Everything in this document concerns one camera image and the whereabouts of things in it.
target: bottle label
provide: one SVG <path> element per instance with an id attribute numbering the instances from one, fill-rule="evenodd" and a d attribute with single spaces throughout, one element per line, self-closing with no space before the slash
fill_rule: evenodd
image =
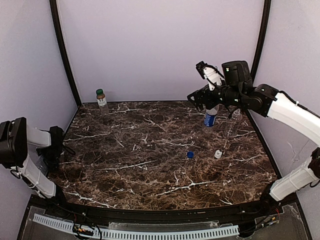
<path id="1" fill-rule="evenodd" d="M 100 107 L 103 107 L 103 106 L 105 106 L 107 104 L 107 100 L 106 100 L 105 97 L 97 99 L 97 101 L 98 101 L 98 104 L 99 104 Z"/>
<path id="2" fill-rule="evenodd" d="M 215 124 L 216 115 L 205 114 L 204 125 L 207 127 L 212 127 Z"/>

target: white bottle cap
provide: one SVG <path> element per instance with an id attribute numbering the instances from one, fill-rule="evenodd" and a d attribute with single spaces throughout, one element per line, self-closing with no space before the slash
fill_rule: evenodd
<path id="1" fill-rule="evenodd" d="M 220 151 L 220 150 L 215 151 L 214 157 L 215 157 L 216 159 L 220 159 L 221 156 L 222 156 L 222 151 Z"/>

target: bottle with green cap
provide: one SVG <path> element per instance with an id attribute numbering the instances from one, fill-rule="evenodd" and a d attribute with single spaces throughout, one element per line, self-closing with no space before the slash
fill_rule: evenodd
<path id="1" fill-rule="evenodd" d="M 96 93 L 96 100 L 98 101 L 98 105 L 99 105 L 101 114 L 103 116 L 108 115 L 109 114 L 109 108 L 108 108 L 106 95 L 104 94 L 104 91 L 100 88 L 97 91 L 95 91 L 95 93 Z"/>

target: robotic arm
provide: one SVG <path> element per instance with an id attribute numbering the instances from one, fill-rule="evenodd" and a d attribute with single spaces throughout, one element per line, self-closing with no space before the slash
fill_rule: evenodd
<path id="1" fill-rule="evenodd" d="M 219 81 L 217 77 L 214 80 L 207 74 L 222 76 L 216 67 L 202 61 L 196 65 L 196 69 L 202 78 L 209 82 L 209 85 L 187 96 L 199 111 L 204 109 L 204 105 L 207 109 L 211 109 L 218 104 L 253 110 L 263 117 L 269 117 L 290 126 L 320 146 L 320 116 L 295 102 L 284 91 L 279 91 L 267 84 L 253 87 L 246 61 L 222 64 L 225 83 Z M 273 205 L 319 179 L 320 148 L 318 147 L 302 165 L 283 178 L 270 183 L 260 200 Z"/>
<path id="2" fill-rule="evenodd" d="M 32 128 L 24 117 L 0 123 L 0 164 L 16 178 L 22 178 L 40 197 L 60 204 L 66 202 L 62 189 L 37 168 L 28 154 L 28 144 L 37 146 L 37 152 L 53 162 L 63 151 L 63 134 L 57 126 L 49 131 Z"/>

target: bottle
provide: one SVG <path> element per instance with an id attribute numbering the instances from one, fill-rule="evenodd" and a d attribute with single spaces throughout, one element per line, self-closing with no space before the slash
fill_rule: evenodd
<path id="1" fill-rule="evenodd" d="M 215 124 L 216 115 L 219 111 L 219 105 L 205 111 L 204 125 L 212 127 Z"/>
<path id="2" fill-rule="evenodd" d="M 98 101 L 98 105 L 103 116 L 109 114 L 109 108 L 106 100 L 106 95 L 102 89 L 98 89 L 96 92 L 96 100 Z"/>
<path id="3" fill-rule="evenodd" d="M 233 139 L 237 136 L 239 126 L 241 124 L 242 114 L 240 108 L 232 114 L 230 122 L 227 122 L 223 135 L 228 139 Z"/>

